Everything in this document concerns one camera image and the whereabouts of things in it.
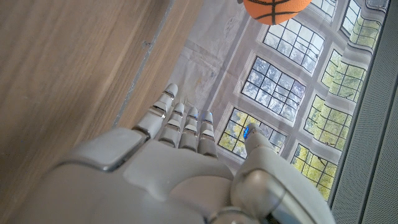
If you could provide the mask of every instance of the window frame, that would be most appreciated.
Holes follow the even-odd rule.
[[[314,104],[314,102],[315,102],[315,99],[316,99],[317,97],[323,101],[323,105],[324,105],[324,106],[326,106],[326,107],[328,107],[328,108],[330,109],[327,118],[324,117],[324,116],[322,115],[322,111],[318,110],[317,108],[315,108],[315,107],[313,106],[313,104]],[[311,133],[309,130],[306,129],[307,121],[308,121],[308,120],[311,120],[311,121],[314,123],[314,125],[318,124],[318,122],[316,122],[316,121],[314,121],[312,118],[310,118],[310,113],[311,113],[312,108],[314,108],[315,110],[317,110],[317,111],[320,113],[320,116],[322,116],[322,118],[325,119],[325,124],[323,125],[322,128],[319,128],[319,127],[317,126],[317,128],[321,129],[321,133],[319,134],[319,138],[318,138],[318,139],[315,137],[315,135],[314,135],[313,133]],[[332,119],[329,119],[332,110],[335,110],[335,111],[337,111],[337,112],[340,112],[340,113],[343,113],[343,114],[346,115],[346,118],[345,118],[345,120],[344,120],[344,122],[343,122],[342,124],[341,124],[341,123],[338,123],[338,122],[336,122],[336,121],[333,121]],[[349,122],[349,125],[346,125],[346,122],[347,122],[347,120],[348,120],[349,117],[351,117],[351,118],[350,118],[351,121]],[[332,132],[330,132],[330,131],[328,131],[328,130],[325,130],[328,121],[333,122],[333,123],[336,123],[336,124],[339,124],[339,125],[342,126],[342,127],[341,127],[341,130],[339,131],[339,134],[338,134],[338,135],[337,135],[337,134],[333,134]],[[332,147],[332,148],[334,148],[334,149],[337,149],[337,150],[339,150],[339,151],[343,151],[344,145],[345,145],[346,140],[347,140],[347,137],[344,138],[343,136],[341,136],[341,134],[343,133],[344,128],[346,128],[346,131],[348,132],[349,127],[350,127],[350,125],[351,125],[351,122],[352,122],[352,115],[350,115],[350,114],[348,114],[348,113],[345,113],[345,112],[343,112],[343,111],[340,111],[340,110],[338,110],[338,109],[332,108],[331,106],[325,105],[325,100],[322,99],[320,96],[315,95],[315,97],[314,97],[314,99],[313,99],[313,101],[312,101],[312,103],[311,103],[311,105],[310,105],[310,109],[308,110],[308,116],[305,118],[305,122],[304,122],[303,129],[304,129],[306,132],[308,132],[309,134],[311,134],[311,135],[313,136],[313,138],[314,138],[315,140],[317,140],[318,142],[320,142],[320,143],[322,143],[322,144],[325,144],[326,146],[330,146],[330,147]],[[322,134],[323,134],[324,132],[327,132],[328,134],[332,134],[333,136],[335,136],[335,137],[336,137],[336,142],[333,143],[333,142],[323,142],[323,141],[321,141],[320,139],[321,139]],[[344,139],[344,144],[343,144],[343,146],[341,147],[341,149],[337,148],[337,145],[338,145],[338,142],[339,142],[340,139]]]
[[[301,146],[307,150],[307,156],[305,157],[305,160],[303,160],[303,159],[299,158],[298,156],[296,156],[296,153],[297,153],[298,149],[299,149]],[[311,158],[311,159],[313,159],[313,157],[316,156],[316,157],[317,157],[316,159],[319,159],[319,160],[321,161],[321,163],[324,165],[323,170],[320,170],[320,169],[318,169],[318,168],[312,166],[311,164],[307,163],[308,156],[310,155],[309,152],[312,154],[312,158]],[[333,181],[334,181],[334,180],[335,180],[335,177],[336,177],[336,172],[335,172],[335,175],[332,176],[332,175],[330,175],[330,174],[327,174],[327,173],[325,172],[325,170],[326,170],[326,167],[327,167],[327,165],[328,165],[329,163],[331,163],[331,164],[333,164],[334,166],[336,166],[336,168],[337,168],[337,164],[334,164],[334,163],[330,162],[329,160],[327,160],[327,159],[325,159],[325,158],[323,158],[323,157],[318,156],[317,154],[313,153],[308,147],[305,147],[303,144],[300,144],[300,143],[297,144],[296,150],[294,151],[294,154],[293,154],[292,160],[290,161],[290,164],[293,165],[293,160],[294,160],[295,158],[296,158],[296,159],[299,159],[299,160],[301,160],[301,161],[303,162],[302,170],[298,170],[296,167],[295,167],[295,169],[296,169],[297,171],[299,171],[305,178],[307,178],[308,180],[310,180],[310,181],[316,183],[316,184],[317,184],[317,185],[315,186],[316,188],[317,188],[319,185],[321,185],[322,187],[328,189],[328,190],[329,190],[328,199],[329,199],[329,198],[330,198],[331,187],[328,188],[327,186],[324,186],[323,184],[320,183],[320,181],[321,181],[323,175],[330,176],[331,178],[333,178]],[[303,170],[304,170],[304,167],[305,167],[306,164],[307,164],[309,167],[312,167],[312,168],[316,169],[317,171],[320,171],[320,172],[321,172],[321,175],[320,175],[320,177],[319,177],[319,179],[318,179],[317,182],[315,182],[314,180],[310,179],[310,178],[307,177],[305,174],[303,174]]]
[[[331,58],[332,58],[334,52],[336,52],[336,53],[339,55],[339,57],[340,57],[340,60],[339,60],[339,62],[338,62],[338,65],[336,65],[333,61],[331,61]],[[322,75],[320,81],[321,81],[322,84],[324,84],[324,85],[329,89],[329,93],[331,93],[331,94],[333,94],[333,95],[335,95],[335,96],[339,96],[339,97],[342,97],[342,98],[344,98],[344,99],[353,101],[353,102],[356,103],[356,102],[358,102],[359,94],[361,93],[362,86],[363,86],[363,81],[364,81],[364,79],[365,79],[365,77],[366,77],[367,71],[366,71],[366,69],[364,69],[364,68],[361,68],[361,67],[358,67],[358,66],[355,66],[355,65],[351,65],[351,64],[348,64],[348,63],[346,63],[346,62],[342,62],[342,61],[341,61],[342,58],[343,58],[343,56],[342,56],[336,49],[333,49],[333,51],[332,51],[332,53],[331,53],[331,55],[330,55],[329,61],[328,61],[327,65],[326,65],[325,71],[323,72],[323,75]],[[342,80],[341,80],[341,84],[335,82],[335,80],[334,80],[334,77],[335,77],[335,76],[333,76],[332,74],[329,74],[329,72],[327,72],[328,67],[329,67],[329,63],[332,63],[333,65],[336,65],[336,67],[337,67],[336,72],[339,73],[339,74],[343,77]],[[339,65],[340,65],[340,63],[343,63],[343,64],[346,65],[346,69],[345,69],[345,72],[344,72],[344,73],[339,72]],[[349,69],[350,67],[362,69],[363,72],[362,72],[361,78],[356,78],[356,77],[353,77],[353,76],[351,76],[351,75],[348,75],[348,74],[347,74],[347,71],[348,71],[348,69]],[[333,77],[333,79],[332,79],[332,84],[331,84],[330,86],[328,86],[325,82],[323,82],[323,80],[324,80],[323,78],[325,77],[326,74],[329,75],[329,76],[331,76],[331,77]],[[354,78],[354,79],[359,80],[357,89],[354,89],[354,88],[352,88],[352,87],[350,87],[350,86],[344,85],[344,80],[345,80],[346,77],[350,77],[350,78]],[[331,92],[331,86],[332,86],[333,84],[339,86],[337,94]],[[342,96],[342,95],[339,95],[342,86],[345,87],[345,88],[349,88],[349,89],[355,91],[354,97],[352,97],[352,99],[351,99],[351,98],[348,98],[349,96]]]
[[[301,26],[300,26],[300,29],[299,29],[298,32],[297,32],[297,34],[296,34],[294,31],[292,31],[292,30],[290,30],[290,29],[287,28],[287,24],[288,24],[288,22],[289,22],[290,20],[293,20],[293,21],[295,21],[295,22],[297,22],[297,23],[299,23],[299,24],[301,25]],[[322,52],[323,52],[323,49],[324,49],[323,44],[325,43],[325,39],[324,39],[318,32],[315,32],[313,29],[310,29],[309,27],[303,25],[301,22],[299,22],[299,21],[296,20],[296,19],[289,19],[289,20],[287,20],[287,21],[285,21],[285,22],[286,22],[286,23],[285,23],[285,26],[282,25],[284,22],[277,25],[277,26],[282,26],[282,27],[284,28],[284,30],[282,31],[282,34],[281,34],[280,37],[278,37],[278,36],[276,36],[275,34],[269,32],[269,29],[271,28],[271,26],[269,26],[269,27],[267,28],[266,32],[265,32],[264,38],[262,39],[262,43],[263,43],[264,45],[266,45],[266,46],[268,46],[268,47],[270,47],[270,48],[276,50],[278,53],[282,54],[284,57],[287,57],[289,60],[293,61],[293,62],[296,63],[298,66],[300,66],[301,68],[303,68],[306,72],[308,72],[308,73],[310,74],[310,76],[312,76],[313,72],[315,71],[315,69],[316,69],[316,67],[317,67],[317,65],[318,65],[319,58],[320,58],[320,56],[321,56],[321,54],[322,54]],[[310,41],[307,41],[307,40],[305,40],[303,37],[299,36],[299,33],[300,33],[302,27],[305,27],[306,29],[308,29],[309,31],[312,32],[312,36],[311,36],[311,38],[310,38]],[[289,30],[290,32],[292,32],[293,34],[296,35],[293,45],[290,44],[290,43],[288,43],[287,41],[285,41],[285,40],[283,39],[283,36],[284,36],[284,34],[285,34],[286,29]],[[273,36],[275,36],[275,37],[277,37],[277,38],[279,39],[279,42],[278,42],[276,48],[274,48],[274,47],[271,46],[271,45],[266,44],[266,37],[267,37],[267,34],[268,34],[268,33],[272,34]],[[312,40],[312,38],[314,37],[315,34],[316,34],[317,36],[319,36],[319,38],[321,38],[321,39],[323,40],[321,49],[318,49],[316,46],[314,46],[314,45],[311,43],[311,40]],[[298,38],[298,37],[300,37],[300,38],[303,39],[304,41],[308,42],[308,47],[306,47],[306,46],[303,45],[304,47],[306,47],[305,53],[302,52],[301,50],[299,50],[298,48],[295,47],[295,44],[296,44],[296,43],[302,45],[300,42],[297,41],[297,38]],[[285,54],[283,54],[282,52],[280,52],[280,51],[278,50],[278,48],[279,48],[280,43],[282,42],[282,40],[283,40],[285,43],[289,44],[289,45],[292,47],[292,50],[290,51],[289,56],[286,56]],[[310,45],[313,45],[317,50],[319,50],[319,53],[316,54],[314,51],[312,51],[312,50],[310,49]],[[299,52],[301,52],[301,53],[304,54],[301,63],[297,63],[295,60],[293,60],[293,59],[290,58],[290,56],[292,55],[292,52],[293,52],[294,49],[297,49]],[[314,61],[314,60],[309,56],[309,54],[307,54],[309,51],[311,51],[313,54],[317,55],[316,61]],[[304,62],[305,56],[307,56],[310,60],[312,60],[312,61],[314,62],[314,66],[313,66],[313,68],[312,68],[312,71],[307,70],[307,68],[305,68],[305,67],[302,65],[303,62]]]
[[[256,70],[256,69],[254,68],[254,66],[255,66],[257,60],[262,60],[262,61],[264,61],[264,62],[266,62],[266,63],[269,64],[268,67],[267,67],[266,74],[263,74],[262,72],[260,72],[259,70]],[[267,73],[268,73],[268,71],[269,71],[269,69],[270,69],[271,66],[273,66],[276,70],[278,70],[278,71],[280,72],[280,76],[279,76],[277,82],[275,82],[272,78],[267,77]],[[253,83],[253,82],[251,82],[251,81],[249,80],[252,71],[255,71],[255,72],[257,72],[257,73],[260,73],[261,75],[264,76],[264,78],[262,79],[262,82],[261,82],[261,84],[260,84],[259,86],[257,86],[255,83]],[[281,77],[282,77],[283,74],[287,75],[288,77],[290,77],[291,79],[294,80],[294,81],[293,81],[293,84],[292,84],[292,87],[290,87],[289,90],[286,89],[285,87],[283,87],[283,86],[281,86],[281,85],[279,84],[280,79],[281,79]],[[268,78],[270,81],[272,81],[272,82],[275,84],[275,87],[274,87],[274,90],[273,90],[272,94],[270,94],[270,93],[268,93],[266,90],[262,89],[263,83],[265,82],[266,78]],[[293,89],[293,87],[294,87],[294,85],[295,85],[295,82],[297,82],[299,85],[304,86],[304,91],[303,91],[302,96],[298,96],[298,95],[296,95],[296,94],[292,91],[292,89]],[[252,98],[251,96],[249,96],[249,95],[247,95],[247,94],[245,94],[245,93],[243,92],[243,90],[245,89],[245,86],[246,86],[247,83],[250,83],[250,84],[252,84],[252,85],[254,85],[255,87],[258,88],[258,89],[257,89],[257,93],[256,93],[256,95],[255,95],[254,98]],[[280,94],[280,93],[277,92],[277,90],[276,90],[276,88],[277,88],[278,86],[281,87],[281,88],[283,88],[283,90],[288,91],[287,96],[282,95],[282,96],[284,96],[284,97],[286,98],[284,102],[283,102],[282,100],[280,100],[280,99],[278,99],[277,97],[274,96],[274,93]],[[268,110],[272,111],[272,113],[275,113],[276,115],[281,116],[282,118],[285,118],[285,119],[287,119],[287,120],[290,121],[290,122],[294,122],[295,119],[296,119],[296,116],[297,116],[297,111],[298,111],[299,108],[300,108],[300,104],[301,104],[303,98],[305,97],[305,90],[306,90],[306,88],[307,88],[307,87],[306,87],[303,83],[301,83],[300,81],[298,81],[298,80],[295,79],[294,77],[292,77],[292,76],[290,76],[290,75],[284,73],[282,70],[280,70],[279,68],[277,68],[276,66],[274,66],[274,65],[271,64],[270,62],[264,60],[263,58],[261,58],[261,57],[259,57],[259,56],[256,56],[256,57],[254,58],[254,60],[253,60],[253,63],[252,63],[252,65],[251,65],[251,68],[249,69],[249,73],[248,73],[248,75],[247,75],[247,77],[246,77],[246,80],[244,81],[244,83],[243,83],[243,85],[242,85],[240,94],[242,94],[242,95],[244,95],[244,96],[250,98],[251,100],[254,100],[254,101],[255,101],[256,103],[258,103],[259,105],[261,105],[261,106],[267,108]],[[262,103],[260,103],[259,101],[256,100],[256,99],[257,99],[257,96],[259,95],[259,93],[260,93],[261,90],[264,91],[266,94],[268,94],[268,95],[270,96],[270,100],[268,101],[267,106],[266,106],[266,105],[263,105]],[[294,99],[292,99],[291,96],[290,96],[290,94],[292,94],[292,96],[294,96],[294,97],[299,98],[299,99],[300,99],[299,102],[296,102]],[[269,108],[269,105],[270,105],[271,100],[272,100],[273,98],[276,99],[276,100],[278,100],[279,102],[283,103],[283,105],[282,105],[282,107],[281,107],[279,113],[276,113],[276,112],[273,111],[271,108]],[[290,106],[289,104],[287,104],[287,103],[286,103],[287,99],[290,99],[291,101],[293,101],[294,103],[296,103],[296,104],[297,104],[297,109],[294,108],[293,106]],[[285,117],[284,115],[282,115],[282,112],[283,112],[285,106],[291,107],[293,110],[295,110],[293,120],[290,120],[288,117]]]
[[[234,120],[232,120],[232,115],[234,114],[234,111],[235,111],[235,110],[247,114],[247,116],[246,116],[246,118],[245,118],[245,120],[244,120],[243,125],[240,125],[240,124],[238,124],[237,122],[235,122]],[[239,137],[240,137],[240,135],[242,135],[242,132],[243,132],[243,131],[245,130],[245,128],[246,128],[246,127],[244,127],[244,124],[245,124],[246,121],[248,120],[249,116],[252,117],[252,118],[254,118],[256,121],[260,122],[260,124],[264,124],[264,125],[266,125],[266,126],[268,126],[269,128],[272,129],[272,132],[271,132],[271,134],[269,135],[268,140],[270,140],[270,138],[271,138],[271,136],[273,135],[274,132],[276,132],[277,134],[281,134],[281,135],[285,136],[285,139],[284,139],[284,141],[283,141],[283,143],[282,143],[282,145],[281,145],[280,147],[277,146],[277,145],[275,145],[274,143],[270,142],[274,147],[279,148],[279,151],[278,151],[278,152],[276,152],[276,151],[274,150],[274,152],[275,152],[276,154],[279,155],[280,152],[282,152],[282,150],[283,150],[283,148],[284,148],[284,146],[285,146],[285,142],[286,142],[286,139],[287,139],[287,135],[285,135],[285,134],[281,133],[280,131],[274,129],[274,128],[271,127],[270,125],[268,125],[268,124],[262,122],[260,119],[257,119],[256,117],[250,115],[249,113],[244,112],[243,110],[237,109],[236,107],[233,107],[233,109],[232,109],[232,111],[231,111],[231,114],[230,114],[230,116],[229,116],[229,118],[228,118],[228,120],[227,120],[227,122],[226,122],[226,124],[225,124],[225,127],[224,127],[224,129],[223,129],[223,132],[221,133],[220,138],[219,138],[219,140],[218,140],[218,142],[217,142],[217,145],[218,145],[219,147],[222,147],[223,149],[225,149],[225,150],[227,150],[227,151],[233,153],[234,155],[239,156],[239,157],[242,158],[242,159],[246,159],[245,157],[243,157],[243,156],[241,156],[241,155],[239,155],[239,154],[237,154],[237,153],[235,153],[235,152],[233,152],[233,151],[235,150],[235,147],[236,147],[238,141],[242,142],[241,140],[239,140]],[[226,132],[226,128],[228,127],[228,124],[229,124],[230,121],[233,122],[234,124],[237,124],[238,126],[242,127],[242,129],[241,129],[241,131],[239,132],[237,138],[234,137],[234,136],[232,136],[232,135],[230,135],[230,134],[228,134],[228,133]],[[220,144],[220,142],[221,142],[221,140],[222,140],[224,134],[226,134],[226,135],[228,135],[229,137],[235,139],[235,143],[234,143],[234,146],[233,146],[232,150],[229,150],[229,149],[225,148],[224,146],[222,146],[222,145]]]

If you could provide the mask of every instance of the wooden wall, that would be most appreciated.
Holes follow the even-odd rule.
[[[112,127],[172,5],[118,126],[159,96],[203,4],[171,1],[0,1],[0,223],[60,156]]]

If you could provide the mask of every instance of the white robotic palm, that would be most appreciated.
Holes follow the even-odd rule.
[[[334,223],[317,189],[255,124],[245,130],[248,158],[234,176],[217,160],[210,112],[197,128],[191,108],[182,130],[184,105],[168,114],[177,90],[170,84],[132,130],[114,129],[72,150],[11,222]]]

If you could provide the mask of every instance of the basketball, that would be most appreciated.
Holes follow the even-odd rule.
[[[280,24],[293,18],[310,2],[311,0],[243,0],[249,15],[267,25]]]

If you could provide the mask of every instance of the perforated gray surface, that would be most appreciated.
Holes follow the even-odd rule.
[[[390,205],[397,203],[397,199],[394,200],[391,195],[398,195],[397,177],[392,177],[396,175],[398,166],[397,117],[395,117],[395,125],[391,123],[390,131],[386,134],[389,141],[386,139],[380,157],[379,153],[389,111],[396,93],[397,7],[398,1],[392,1],[354,127],[351,144],[347,150],[345,163],[341,165],[343,168],[340,182],[337,185],[332,206],[337,223],[361,223],[362,221],[365,223],[396,223],[392,218],[396,217],[398,212]],[[376,164],[378,172],[374,176]],[[372,182],[373,188],[368,200]],[[363,220],[367,203],[366,219]]]
[[[398,92],[381,147],[363,223],[398,223]]]

